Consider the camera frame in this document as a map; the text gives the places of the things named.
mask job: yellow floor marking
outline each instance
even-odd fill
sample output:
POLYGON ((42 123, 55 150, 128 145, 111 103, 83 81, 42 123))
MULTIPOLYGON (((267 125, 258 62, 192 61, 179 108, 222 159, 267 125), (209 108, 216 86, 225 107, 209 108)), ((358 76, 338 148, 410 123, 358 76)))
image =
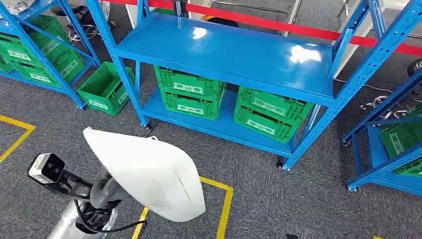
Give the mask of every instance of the yellow floor marking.
MULTIPOLYGON (((218 230, 217 230, 217 238, 222 239, 224 238, 225 229, 227 227, 228 214, 230 213, 231 199, 233 198, 233 188, 225 184, 222 184, 220 182, 217 182, 208 178, 204 178, 201 176, 199 177, 199 179, 203 183, 210 184, 214 187, 218 187, 226 191, 225 197, 224 197, 223 209, 221 211, 220 222, 218 224, 218 230)), ((145 220, 147 213, 148 213, 148 208, 144 207, 139 220, 140 221, 145 220)), ((133 232, 133 235, 132 235, 132 239, 138 238, 139 233, 141 232, 141 229, 142 229, 142 225, 143 224, 138 224, 136 226, 135 231, 133 232)))
POLYGON ((224 190, 227 190, 227 188, 228 188, 227 185, 219 183, 219 182, 211 180, 211 179, 208 179, 208 178, 204 178, 204 177, 200 176, 199 179, 201 180, 201 182, 213 185, 214 187, 218 187, 218 188, 221 188, 221 189, 224 189, 224 190))
POLYGON ((220 223, 218 224, 217 238, 222 239, 225 235, 225 228, 227 227, 228 213, 230 212, 231 199, 233 198, 233 188, 227 187, 223 210, 221 211, 220 223))
POLYGON ((34 131, 35 126, 30 125, 28 123, 18 121, 18 120, 15 120, 15 119, 12 119, 12 118, 9 118, 9 117, 6 117, 6 116, 0 116, 0 121, 3 121, 3 122, 6 122, 6 123, 9 123, 11 125, 26 129, 26 132, 21 137, 19 137, 16 140, 16 142, 13 143, 12 146, 6 150, 6 152, 4 152, 2 155, 0 155, 0 163, 1 163, 1 162, 3 162, 3 160, 7 156, 9 156, 12 153, 13 150, 15 150, 20 145, 20 143, 22 143, 22 141, 24 141, 26 139, 26 137, 28 137, 28 135, 32 131, 34 131))
MULTIPOLYGON (((149 209, 147 207, 144 207, 144 209, 142 210, 141 216, 139 217, 139 221, 143 221, 146 218, 146 214, 148 213, 149 209)), ((135 228, 135 231, 133 232, 132 235, 132 239, 137 239, 139 236, 139 233, 141 232, 142 226, 144 225, 144 223, 142 224, 138 224, 135 228)))

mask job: green plastic crate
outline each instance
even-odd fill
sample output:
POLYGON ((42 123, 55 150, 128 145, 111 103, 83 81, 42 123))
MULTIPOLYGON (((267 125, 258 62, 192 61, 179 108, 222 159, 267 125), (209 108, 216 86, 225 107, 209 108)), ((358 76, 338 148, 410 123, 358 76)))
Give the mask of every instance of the green plastic crate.
POLYGON ((180 94, 180 91, 168 89, 161 90, 164 106, 166 110, 178 112, 190 116, 202 117, 209 120, 218 119, 218 111, 225 93, 225 88, 221 88, 220 96, 214 100, 205 100, 180 94))
POLYGON ((422 158, 395 169, 394 173, 403 176, 422 177, 422 158))
MULTIPOLYGON (((421 116, 422 104, 416 106, 409 117, 421 116)), ((390 158, 394 158, 407 149, 422 142, 422 123, 397 123, 380 132, 380 139, 390 158)), ((418 158, 394 170, 395 174, 422 176, 422 158, 418 158)))
POLYGON ((259 110, 265 115, 295 125, 300 125, 314 106, 314 104, 305 101, 278 96, 243 86, 239 87, 237 101, 240 104, 247 102, 253 110, 259 110))
POLYGON ((398 123, 381 131, 380 140, 388 156, 394 158, 421 142, 422 133, 421 130, 415 131, 408 123, 398 123))
MULTIPOLYGON (((43 66, 31 65, 24 62, 12 62, 15 69, 27 80, 60 88, 60 84, 57 82, 56 78, 53 77, 43 66)), ((85 66, 80 55, 72 49, 62 52, 52 65, 63 76, 67 83, 70 83, 85 66)))
MULTIPOLYGON (((134 83, 133 70, 126 67, 126 71, 134 83)), ((129 99, 116 67, 110 62, 103 62, 77 92, 89 108, 112 116, 117 115, 129 99)))
POLYGON ((158 86, 164 91, 177 90, 180 94, 203 100, 216 101, 226 82, 154 66, 158 86))
MULTIPOLYGON (((57 36, 65 42, 69 43, 69 39, 63 27, 55 17, 40 15, 31 21, 36 27, 57 36)), ((68 50, 67 46, 60 44, 47 36, 32 30, 28 27, 24 27, 28 35, 38 46, 38 48, 44 53, 47 59, 53 62, 58 56, 64 51, 68 50)), ((0 46, 4 49, 6 57, 13 62, 23 62, 31 65, 42 65, 32 51, 23 44, 23 42, 16 36, 8 34, 0 34, 0 46)))
POLYGON ((0 57, 0 71, 9 73, 14 70, 13 64, 4 57, 0 57))
POLYGON ((236 104, 233 121, 284 144, 290 141, 298 127, 270 117, 261 109, 254 110, 246 102, 236 104))
POLYGON ((173 10, 165 9, 165 8, 154 8, 154 10, 152 10, 151 12, 162 13, 162 14, 167 14, 167 15, 174 15, 173 10))

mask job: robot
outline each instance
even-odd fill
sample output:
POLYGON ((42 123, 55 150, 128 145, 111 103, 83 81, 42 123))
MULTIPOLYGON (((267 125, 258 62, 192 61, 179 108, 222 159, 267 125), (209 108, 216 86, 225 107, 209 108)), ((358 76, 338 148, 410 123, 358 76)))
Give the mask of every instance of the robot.
POLYGON ((103 164, 93 184, 65 170, 65 162, 54 153, 37 155, 28 170, 28 176, 42 187, 72 199, 49 238, 102 239, 107 233, 137 224, 146 226, 146 221, 139 221, 111 229, 119 203, 130 196, 175 222, 186 222, 205 212, 196 166, 183 150, 155 137, 90 127, 84 136, 103 164))

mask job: floor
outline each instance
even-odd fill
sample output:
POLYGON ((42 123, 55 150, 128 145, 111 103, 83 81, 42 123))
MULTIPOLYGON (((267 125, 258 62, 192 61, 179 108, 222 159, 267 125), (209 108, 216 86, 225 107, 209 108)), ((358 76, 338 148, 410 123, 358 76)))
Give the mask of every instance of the floor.
MULTIPOLYGON (((242 2, 270 6, 272 1, 242 2)), ((340 7, 339 0, 303 0, 297 24, 337 30, 340 23, 335 16, 340 7)), ((111 7, 118 40, 130 30, 124 10, 120 5, 111 7)), ((280 15, 243 12, 283 20, 280 15)), ((92 43, 100 59, 109 60, 101 40, 97 38, 92 43)), ((415 40, 410 43, 420 44, 415 40)), ((359 48, 339 78, 347 79, 367 52, 368 49, 359 48)), ((406 67, 415 59, 395 53, 369 83, 394 89, 407 78, 406 67)), ((145 100, 156 83, 151 66, 143 65, 142 72, 145 100)), ((277 156, 270 153, 165 122, 159 122, 152 131, 145 130, 139 126, 131 104, 112 117, 91 109, 80 111, 68 97, 52 91, 10 79, 0 79, 0 85, 0 115, 36 126, 0 164, 0 236, 4 238, 46 238, 69 202, 27 178, 26 170, 38 153, 55 152, 66 161, 68 171, 89 181, 94 179, 101 165, 83 138, 82 130, 88 126, 136 136, 156 135, 185 150, 201 176, 233 187, 227 237, 285 238, 286 234, 293 234, 299 238, 411 238, 422 233, 420 197, 375 185, 365 185, 356 193, 346 189, 347 179, 354 175, 354 164, 351 149, 341 145, 341 136, 365 114, 359 106, 382 92, 362 89, 294 168, 282 172, 275 167, 277 156)), ((0 122, 0 154, 22 133, 22 129, 0 122)), ((207 207, 203 215, 187 223, 174 223, 149 212, 144 236, 215 237, 224 191, 207 184, 203 187, 207 207)), ((133 199, 123 202, 116 227, 137 221, 141 210, 142 205, 133 199)), ((108 237, 130 238, 133 231, 128 229, 108 237)))

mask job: red barrier tape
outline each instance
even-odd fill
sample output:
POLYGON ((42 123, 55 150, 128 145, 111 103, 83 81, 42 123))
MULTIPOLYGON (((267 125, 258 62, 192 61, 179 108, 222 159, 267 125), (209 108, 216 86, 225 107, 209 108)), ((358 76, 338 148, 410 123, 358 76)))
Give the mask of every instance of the red barrier tape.
MULTIPOLYGON (((131 4, 137 5, 137 0, 108 0, 112 3, 119 3, 119 4, 131 4)), ((168 0, 148 0, 149 6, 157 7, 157 8, 166 8, 166 9, 173 9, 173 3, 168 0)), ((327 40, 337 40, 340 36, 340 33, 335 31, 328 31, 308 26, 299 26, 294 24, 288 24, 284 22, 278 22, 268 19, 263 19, 260 17, 240 14, 236 12, 221 10, 217 8, 210 8, 205 6, 199 6, 194 4, 186 4, 187 11, 200 13, 203 15, 211 15, 215 17, 220 17, 228 20, 233 20, 236 22, 241 22, 249 25, 254 25, 258 27, 264 27, 269 29, 274 29, 278 31, 288 31, 290 33, 317 37, 327 40)), ((350 43, 356 44, 365 47, 374 47, 377 40, 371 37, 362 37, 362 36, 354 36, 350 43)), ((406 44, 400 44, 400 46, 396 49, 396 52, 414 55, 414 56, 422 56, 422 47, 410 46, 406 44)))

